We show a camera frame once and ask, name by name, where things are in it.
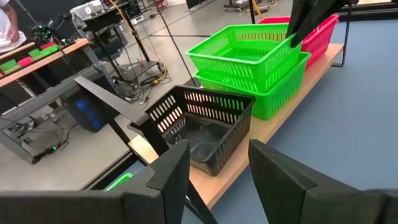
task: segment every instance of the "green plastic basket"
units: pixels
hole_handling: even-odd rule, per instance
[[[105,191],[112,190],[115,187],[123,184],[124,182],[128,181],[131,177],[133,177],[132,174],[124,174],[122,177],[120,177],[117,181],[115,181],[112,185],[110,185]]]
[[[299,60],[301,44],[290,47],[288,24],[225,27],[187,55],[207,80],[264,93]]]
[[[270,119],[300,88],[304,78],[305,66],[310,57],[310,53],[302,52],[299,55],[299,63],[296,63],[296,66],[291,71],[263,94],[207,80],[201,76],[201,72],[197,72],[195,76],[199,79],[202,86],[207,89],[254,95],[257,100],[253,105],[252,115],[261,119]]]
[[[10,70],[16,66],[18,66],[18,63],[16,60],[9,60],[8,62],[0,65],[0,69],[5,72],[5,71]]]

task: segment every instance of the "floor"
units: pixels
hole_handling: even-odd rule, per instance
[[[178,5],[163,13],[173,35],[210,35],[228,24],[250,23],[249,14],[224,12],[224,3],[209,1],[194,12],[188,12],[185,5]],[[266,16],[289,15],[291,3],[291,0],[281,0]],[[146,46],[153,44],[172,78],[172,82],[154,88],[149,96],[151,104],[172,86],[187,82],[190,76],[172,39],[165,36],[167,29],[159,15],[136,28]],[[333,42],[343,41],[344,30],[344,24],[337,25]],[[394,146],[398,107],[391,102],[398,95],[395,85],[398,67],[391,54],[397,52],[398,46],[386,44],[394,41],[391,34],[395,30],[398,30],[395,21],[352,23],[346,65],[332,68],[325,75],[269,144],[353,187],[397,188],[398,178],[394,171],[398,155]],[[136,60],[139,56],[137,44],[128,37],[129,56]],[[195,67],[184,52],[203,39],[174,38],[190,73],[195,72]],[[153,52],[148,50],[148,54],[156,60]],[[125,54],[118,61],[129,63]],[[139,103],[134,106],[142,108]],[[126,118],[120,116],[117,121],[130,138],[136,135],[127,129]],[[73,124],[70,118],[60,123],[64,128]],[[38,139],[36,147],[45,147],[55,138],[53,134],[43,133]],[[89,133],[77,126],[71,130],[70,145],[65,150],[34,166],[0,146],[0,190],[78,190],[126,151],[127,147],[109,126],[98,133]],[[219,223],[264,223],[266,217],[249,169],[241,174],[212,212]]]

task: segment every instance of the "basket rim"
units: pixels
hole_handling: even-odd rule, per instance
[[[218,84],[218,85],[227,86],[227,87],[229,87],[229,88],[234,88],[234,89],[236,89],[236,90],[240,90],[240,91],[246,92],[247,94],[253,94],[253,95],[255,95],[255,96],[268,96],[268,95],[270,95],[273,91],[275,91],[275,90],[279,87],[279,84],[280,84],[280,83],[282,83],[284,80],[290,78],[290,73],[291,73],[291,72],[294,72],[296,69],[298,69],[300,66],[302,66],[303,63],[306,63],[307,60],[312,56],[311,53],[309,53],[309,52],[300,52],[300,55],[305,55],[305,56],[303,57],[303,59],[301,59],[301,61],[299,61],[299,63],[296,64],[296,66],[294,66],[294,67],[288,72],[288,74],[286,74],[283,78],[281,78],[273,87],[271,87],[271,88],[270,88],[267,92],[265,92],[265,93],[258,93],[258,92],[251,91],[251,90],[244,90],[244,89],[239,88],[239,87],[228,86],[228,85],[225,85],[225,84],[223,84],[223,83],[219,83],[219,82],[215,82],[215,81],[209,80],[209,79],[207,79],[207,78],[203,78],[203,77],[201,77],[201,76],[199,75],[200,71],[197,71],[193,76],[194,76],[194,77],[197,77],[197,78],[199,78],[199,79],[206,80],[206,81],[208,81],[208,82],[216,83],[216,84]]]
[[[224,27],[223,29],[221,29],[217,33],[213,34],[211,37],[209,37],[209,38],[205,39],[204,41],[200,42],[198,45],[196,45],[196,46],[192,47],[191,49],[187,50],[185,52],[185,54],[189,55],[189,56],[194,56],[194,57],[216,59],[216,60],[222,60],[222,61],[228,61],[228,62],[238,62],[238,63],[244,63],[244,64],[249,64],[249,65],[258,65],[258,64],[264,62],[266,59],[268,59],[268,57],[270,57],[271,54],[273,54],[275,51],[277,51],[280,48],[280,46],[286,44],[286,42],[291,41],[295,34],[290,35],[288,38],[286,38],[284,41],[280,42],[276,47],[274,47],[270,52],[268,52],[265,56],[263,56],[260,60],[255,61],[255,62],[249,61],[249,60],[235,59],[235,58],[225,58],[225,57],[219,57],[219,56],[191,53],[191,51],[195,50],[196,48],[198,48],[199,46],[205,44],[206,42],[211,41],[211,39],[215,38],[217,35],[220,35],[225,30],[231,29],[232,27],[249,27],[249,26],[258,27],[258,26],[280,26],[280,25],[286,26],[286,24],[241,24],[241,25],[229,25],[227,27]]]
[[[268,19],[286,19],[286,18],[289,18],[289,19],[290,19],[290,16],[272,16],[272,17],[267,17],[267,18],[261,19],[261,20],[258,22],[258,24],[263,24],[263,23],[260,23],[260,22],[266,21],[266,20],[268,20]],[[314,38],[318,38],[318,36],[323,32],[323,30],[329,28],[333,23],[334,23],[334,24],[337,24],[339,18],[340,18],[340,16],[339,16],[338,14],[332,14],[331,16],[327,17],[327,18],[325,19],[325,21],[328,20],[328,22],[327,22],[324,26],[322,26],[321,29],[318,30],[318,32],[317,32],[315,35],[312,35],[312,36],[311,36],[310,38],[308,38],[308,39],[304,38],[304,40],[303,40],[303,45],[305,45],[305,44],[311,42]],[[278,24],[288,24],[288,22],[281,22],[281,23],[278,23]]]
[[[256,97],[252,96],[252,95],[245,95],[245,94],[239,94],[239,93],[230,93],[230,92],[227,92],[227,91],[209,90],[209,89],[200,88],[200,87],[194,87],[194,86],[175,85],[168,92],[164,93],[159,99],[163,98],[164,96],[168,95],[171,91],[174,91],[174,89],[178,89],[178,88],[191,89],[191,90],[201,90],[201,91],[210,92],[210,93],[217,93],[217,94],[223,93],[223,94],[227,94],[229,96],[245,97],[245,98],[250,100],[248,105],[245,107],[245,109],[239,115],[238,120],[234,124],[232,124],[232,126],[227,130],[227,132],[224,134],[224,136],[220,139],[220,142],[209,152],[208,156],[206,158],[204,158],[203,160],[201,160],[201,161],[197,161],[199,163],[206,163],[213,156],[213,154],[216,152],[216,150],[218,148],[220,148],[221,145],[224,143],[226,136],[230,135],[232,130],[238,125],[238,121],[240,121],[242,115],[248,113],[249,110],[250,111],[252,110],[254,102],[256,102]],[[150,106],[148,109],[145,110],[146,114],[148,114],[147,112],[153,107],[153,105],[155,105],[155,103],[152,104],[152,106]]]
[[[324,26],[321,27],[321,29],[318,30],[318,32],[315,35],[312,35],[310,38],[307,40],[303,41],[303,44],[307,44],[311,42],[313,39],[318,38],[320,34],[323,33],[325,29],[330,28],[333,24],[336,25],[338,23],[340,16],[337,14],[332,14],[330,17],[328,17],[325,20],[329,20]]]

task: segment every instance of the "person's arm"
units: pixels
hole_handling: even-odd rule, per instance
[[[1,8],[7,14],[7,17],[11,23],[11,28],[9,29],[7,37],[9,40],[11,40],[11,42],[16,42],[19,40],[17,13],[8,2],[5,5],[3,5]]]

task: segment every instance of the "white shirt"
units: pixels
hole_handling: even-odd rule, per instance
[[[8,2],[9,0],[0,0],[0,7],[5,6]],[[17,42],[11,43],[11,40],[7,38],[7,34],[10,28],[11,23],[8,19],[7,14],[2,9],[0,9],[0,53],[14,50],[26,40],[24,33],[19,31],[19,40]]]

